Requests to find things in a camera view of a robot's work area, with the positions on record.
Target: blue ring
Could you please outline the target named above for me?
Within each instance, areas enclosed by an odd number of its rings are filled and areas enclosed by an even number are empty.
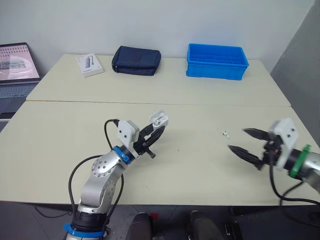
[[[125,155],[121,150],[120,148],[118,148],[117,146],[115,146],[113,148],[113,150],[120,156],[120,158],[126,163],[126,164],[130,164],[131,161],[130,161],[130,158]]]
[[[75,231],[71,227],[71,224],[66,223],[63,229],[69,232],[72,236],[80,237],[80,238],[99,238],[105,235],[104,231],[96,231],[96,232],[82,232],[82,231]]]

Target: laptop screen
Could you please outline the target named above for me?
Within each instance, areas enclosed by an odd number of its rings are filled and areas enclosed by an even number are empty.
[[[25,42],[0,45],[0,84],[39,80],[39,73]]]

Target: navy blue pouch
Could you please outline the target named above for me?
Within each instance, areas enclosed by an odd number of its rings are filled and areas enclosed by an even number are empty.
[[[121,46],[112,59],[116,73],[152,76],[160,63],[158,50]]]

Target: blue storage bin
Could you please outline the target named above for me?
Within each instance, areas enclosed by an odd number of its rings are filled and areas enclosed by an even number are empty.
[[[241,80],[249,63],[238,46],[190,43],[187,54],[189,77]]]

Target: table surface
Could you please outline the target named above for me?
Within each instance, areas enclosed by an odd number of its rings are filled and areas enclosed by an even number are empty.
[[[151,147],[156,157],[145,154],[129,166],[120,204],[277,205],[268,167],[256,170],[228,145],[261,156],[264,142],[242,129],[267,130],[281,118],[293,119],[300,134],[297,149],[311,144],[312,151],[319,152],[291,107],[27,101],[0,132],[0,200],[69,204],[68,179],[75,165],[109,151],[104,122],[118,117],[142,129],[160,109],[166,111],[169,125]],[[222,135],[225,130],[230,139]],[[116,128],[109,126],[108,132],[119,145]],[[85,163],[74,176],[76,202],[91,164]],[[280,193],[297,182],[286,172],[274,174]],[[320,200],[307,184],[290,196]]]
[[[241,81],[186,76],[185,58],[163,58],[154,76],[116,73],[112,56],[98,56],[104,73],[84,78],[76,56],[64,55],[27,97],[29,101],[216,106],[290,106],[259,60]]]

